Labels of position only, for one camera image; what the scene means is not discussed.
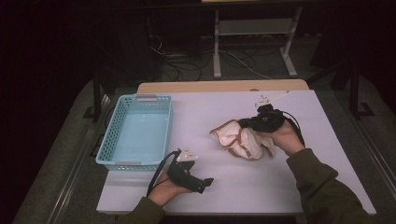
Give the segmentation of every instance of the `sleeve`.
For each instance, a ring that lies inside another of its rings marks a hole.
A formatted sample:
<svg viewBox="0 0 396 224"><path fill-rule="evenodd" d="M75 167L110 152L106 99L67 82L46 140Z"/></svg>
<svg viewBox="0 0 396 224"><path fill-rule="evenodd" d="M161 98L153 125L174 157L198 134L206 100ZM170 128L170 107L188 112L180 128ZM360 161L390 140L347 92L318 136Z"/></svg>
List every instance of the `sleeve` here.
<svg viewBox="0 0 396 224"><path fill-rule="evenodd" d="M136 208L117 221L117 224L157 224L164 215L165 211L160 206L143 197Z"/></svg>
<svg viewBox="0 0 396 224"><path fill-rule="evenodd" d="M296 178L301 204L310 224L374 223L355 193L335 179L338 173L321 163L312 149L295 153L287 163Z"/></svg>

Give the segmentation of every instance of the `floor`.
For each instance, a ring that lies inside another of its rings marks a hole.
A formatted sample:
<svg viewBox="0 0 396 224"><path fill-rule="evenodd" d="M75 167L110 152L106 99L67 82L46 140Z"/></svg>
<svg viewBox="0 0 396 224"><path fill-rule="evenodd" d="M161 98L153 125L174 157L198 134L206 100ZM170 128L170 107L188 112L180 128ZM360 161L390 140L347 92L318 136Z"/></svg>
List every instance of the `floor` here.
<svg viewBox="0 0 396 224"><path fill-rule="evenodd" d="M322 71L322 68L309 65L319 40L320 36L298 36L294 39L290 58L298 78L307 80ZM220 42L221 79L290 78L277 50L283 41L282 36L223 39ZM258 43L247 47L243 45L244 42ZM160 81L214 80L210 49L204 49L202 57L198 59L184 57L178 52L167 54L171 56L162 68ZM381 101L374 85L361 77L360 102L367 103L375 116L356 120L347 109L348 85L341 91L332 90L330 83L333 76L329 74L312 83L310 89L316 91L341 145L375 206L376 223L391 223L396 220L394 114ZM117 217L95 210L107 170L95 163L94 155L109 119L109 108L118 95L133 91L120 90L115 95L104 97L103 113L97 122L92 122L92 119L83 118L87 108L93 106L92 83L87 83L71 108L14 223L112 223L116 220ZM163 223L294 221L293 217L195 217L193 220L190 217L166 217Z"/></svg>

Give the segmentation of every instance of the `crumpled cloth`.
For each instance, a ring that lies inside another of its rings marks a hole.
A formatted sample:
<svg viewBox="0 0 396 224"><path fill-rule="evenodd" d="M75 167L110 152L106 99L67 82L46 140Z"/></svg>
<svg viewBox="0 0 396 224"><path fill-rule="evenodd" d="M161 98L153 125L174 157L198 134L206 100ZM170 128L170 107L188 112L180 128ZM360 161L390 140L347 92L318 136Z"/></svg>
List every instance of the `crumpled cloth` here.
<svg viewBox="0 0 396 224"><path fill-rule="evenodd" d="M271 138L258 136L251 128L241 128L237 119L231 119L209 133L221 148L235 157L257 160L262 156L263 150L267 151L270 158L275 156Z"/></svg>

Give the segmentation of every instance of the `blue plastic basket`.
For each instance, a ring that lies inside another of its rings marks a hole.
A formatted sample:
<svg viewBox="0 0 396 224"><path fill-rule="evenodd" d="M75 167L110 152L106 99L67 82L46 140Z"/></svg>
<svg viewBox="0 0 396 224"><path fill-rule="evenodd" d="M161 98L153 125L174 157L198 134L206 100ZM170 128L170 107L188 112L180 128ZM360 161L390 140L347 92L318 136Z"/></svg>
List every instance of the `blue plastic basket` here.
<svg viewBox="0 0 396 224"><path fill-rule="evenodd" d="M156 170L167 152L171 122L170 95L122 95L96 162L108 170Z"/></svg>

